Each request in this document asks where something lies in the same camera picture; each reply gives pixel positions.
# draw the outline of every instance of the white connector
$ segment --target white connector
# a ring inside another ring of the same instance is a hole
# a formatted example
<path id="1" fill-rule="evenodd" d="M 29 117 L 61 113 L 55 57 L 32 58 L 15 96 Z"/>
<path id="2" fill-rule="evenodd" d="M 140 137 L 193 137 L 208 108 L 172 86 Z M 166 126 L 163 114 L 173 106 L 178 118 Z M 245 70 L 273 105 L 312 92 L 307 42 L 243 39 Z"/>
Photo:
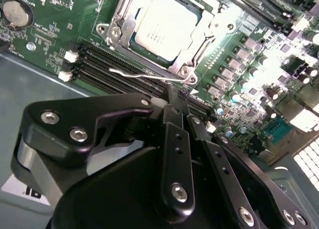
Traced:
<path id="1" fill-rule="evenodd" d="M 64 59 L 69 61 L 70 63 L 76 62 L 78 59 L 79 54 L 77 52 L 67 51 L 65 52 Z"/>
<path id="2" fill-rule="evenodd" d="M 214 133 L 216 131 L 216 127 L 210 121 L 208 121 L 206 123 L 206 130 L 209 133 Z"/>
<path id="3" fill-rule="evenodd" d="M 58 78 L 63 80 L 64 82 L 68 82 L 72 78 L 72 72 L 60 71 L 59 75 L 58 75 Z"/>

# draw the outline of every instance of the screw hole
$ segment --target screw hole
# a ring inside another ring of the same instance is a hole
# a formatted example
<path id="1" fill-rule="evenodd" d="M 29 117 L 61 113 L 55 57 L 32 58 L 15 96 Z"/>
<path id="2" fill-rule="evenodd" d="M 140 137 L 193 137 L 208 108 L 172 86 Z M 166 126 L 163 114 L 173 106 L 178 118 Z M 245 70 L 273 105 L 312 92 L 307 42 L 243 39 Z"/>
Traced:
<path id="1" fill-rule="evenodd" d="M 261 39 L 259 40 L 259 43 L 260 43 L 260 44 L 265 44 L 265 42 L 266 42 L 266 39 L 265 39 L 265 38 L 261 38 Z"/>
<path id="2" fill-rule="evenodd" d="M 100 33 L 104 33 L 105 32 L 105 28 L 103 26 L 99 26 L 99 32 Z"/>
<path id="3" fill-rule="evenodd" d="M 176 151 L 176 153 L 178 153 L 180 155 L 183 154 L 183 151 L 180 148 L 178 148 L 178 147 L 175 149 L 175 151 Z"/>
<path id="4" fill-rule="evenodd" d="M 179 139 L 179 140 L 182 140 L 182 139 L 183 139 L 183 137 L 180 136 L 178 133 L 175 135 L 175 137 L 176 137 L 177 139 Z"/>
<path id="5" fill-rule="evenodd" d="M 216 151 L 215 154 L 217 157 L 221 158 L 221 154 L 219 152 Z"/>
<path id="6" fill-rule="evenodd" d="M 223 172 L 226 174 L 226 175 L 229 175 L 230 172 L 226 169 L 226 168 L 222 168 L 223 169 Z"/>
<path id="7" fill-rule="evenodd" d="M 232 29 L 234 29 L 234 25 L 233 24 L 228 24 L 227 28 L 228 28 L 228 30 L 232 30 Z"/>

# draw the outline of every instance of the bolt head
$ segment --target bolt head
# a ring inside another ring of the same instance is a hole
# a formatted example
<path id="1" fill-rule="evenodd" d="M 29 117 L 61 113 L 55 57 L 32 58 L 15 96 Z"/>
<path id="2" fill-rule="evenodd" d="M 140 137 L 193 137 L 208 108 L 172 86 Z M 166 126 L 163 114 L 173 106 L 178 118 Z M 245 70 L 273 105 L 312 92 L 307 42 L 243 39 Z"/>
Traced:
<path id="1" fill-rule="evenodd" d="M 173 197 L 175 197 L 179 202 L 184 203 L 187 201 L 187 192 L 181 185 L 173 185 L 171 192 Z"/>
<path id="2" fill-rule="evenodd" d="M 241 207 L 239 209 L 239 214 L 240 214 L 240 217 L 244 220 L 244 222 L 248 226 L 250 226 L 250 227 L 254 226 L 255 220 L 254 220 L 253 216 L 251 215 L 251 213 L 246 208 Z"/>
<path id="3" fill-rule="evenodd" d="M 145 106 L 149 106 L 150 105 L 150 103 L 148 101 L 146 101 L 146 100 L 141 100 L 141 102 Z"/>
<path id="4" fill-rule="evenodd" d="M 60 117 L 54 112 L 43 112 L 41 114 L 41 120 L 47 124 L 56 124 L 60 121 Z"/>
<path id="5" fill-rule="evenodd" d="M 306 220 L 304 219 L 303 216 L 301 216 L 299 213 L 295 213 L 295 216 L 301 222 L 302 225 L 304 225 L 304 226 L 307 225 L 307 222 L 306 222 Z"/>
<path id="6" fill-rule="evenodd" d="M 294 218 L 286 210 L 283 210 L 283 214 L 285 216 L 286 221 L 289 222 L 289 224 L 291 225 L 296 224 Z"/>
<path id="7" fill-rule="evenodd" d="M 74 141 L 84 142 L 88 138 L 88 134 L 81 128 L 74 128 L 70 131 L 70 137 Z"/>
<path id="8" fill-rule="evenodd" d="M 220 139 L 221 141 L 223 141 L 223 143 L 228 144 L 228 140 L 225 137 L 221 136 Z"/>
<path id="9" fill-rule="evenodd" d="M 200 124 L 200 120 L 198 118 L 194 117 L 193 120 L 196 124 Z"/>
<path id="10" fill-rule="evenodd" d="M 189 68 L 188 68 L 187 66 L 183 66 L 183 67 L 181 68 L 180 74 L 181 74 L 182 76 L 188 76 L 188 75 L 189 75 Z"/>
<path id="11" fill-rule="evenodd" d="M 116 30 L 113 30 L 113 31 L 112 31 L 112 35 L 115 36 L 115 37 L 118 37 L 118 36 L 119 36 L 119 33 L 118 33 Z"/>

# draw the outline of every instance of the black plastic bracket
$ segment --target black plastic bracket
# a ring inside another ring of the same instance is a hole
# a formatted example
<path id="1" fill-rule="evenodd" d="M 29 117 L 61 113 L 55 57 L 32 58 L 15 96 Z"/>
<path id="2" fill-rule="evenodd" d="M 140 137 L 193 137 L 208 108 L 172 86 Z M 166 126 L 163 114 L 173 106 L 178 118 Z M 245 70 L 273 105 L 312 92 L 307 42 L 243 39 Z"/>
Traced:
<path id="1" fill-rule="evenodd" d="M 263 222 L 255 215 L 223 149 L 211 142 L 203 122 L 191 115 L 187 117 L 187 121 L 197 149 L 202 150 L 201 158 L 214 173 L 234 225 L 237 228 L 266 229 Z"/>
<path id="2" fill-rule="evenodd" d="M 246 194 L 255 192 L 258 212 L 269 228 L 310 229 L 310 220 L 302 210 L 231 140 L 223 134 L 216 136 L 217 143 L 224 149 L 225 155 L 238 174 Z"/>
<path id="3" fill-rule="evenodd" d="M 24 110 L 19 134 L 30 147 L 63 166 L 81 166 L 96 144 L 98 128 L 124 117 L 147 116 L 153 110 L 151 101 L 142 94 L 36 102 Z M 41 114 L 44 112 L 57 114 L 59 122 L 43 122 Z M 74 128 L 85 130 L 87 139 L 73 140 L 69 133 Z"/>
<path id="4" fill-rule="evenodd" d="M 188 132 L 183 129 L 183 114 L 173 105 L 163 109 L 162 164 L 158 211 L 171 223 L 180 223 L 195 209 Z"/>

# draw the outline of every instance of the motherboard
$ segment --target motherboard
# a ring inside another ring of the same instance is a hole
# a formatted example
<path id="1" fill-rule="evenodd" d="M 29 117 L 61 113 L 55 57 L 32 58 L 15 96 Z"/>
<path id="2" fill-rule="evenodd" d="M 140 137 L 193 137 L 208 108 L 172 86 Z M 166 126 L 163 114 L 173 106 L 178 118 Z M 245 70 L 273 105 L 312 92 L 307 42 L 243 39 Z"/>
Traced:
<path id="1" fill-rule="evenodd" d="M 317 0 L 0 0 L 0 50 L 97 95 L 179 88 L 260 154 L 319 130 Z"/>

